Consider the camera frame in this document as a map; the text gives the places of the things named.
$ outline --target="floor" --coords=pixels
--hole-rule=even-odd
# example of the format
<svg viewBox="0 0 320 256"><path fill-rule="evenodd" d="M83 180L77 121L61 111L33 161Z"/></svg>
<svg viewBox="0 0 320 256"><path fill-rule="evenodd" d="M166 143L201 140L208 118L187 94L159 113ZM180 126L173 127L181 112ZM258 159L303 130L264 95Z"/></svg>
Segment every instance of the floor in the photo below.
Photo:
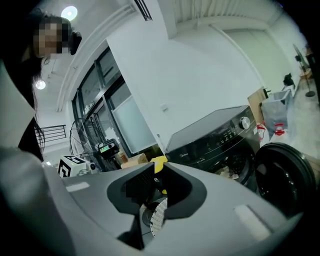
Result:
<svg viewBox="0 0 320 256"><path fill-rule="evenodd" d="M313 80L309 82L316 95L305 96L308 86L302 80L294 97L295 135L292 146L303 154L320 159L320 107L315 83Z"/></svg>

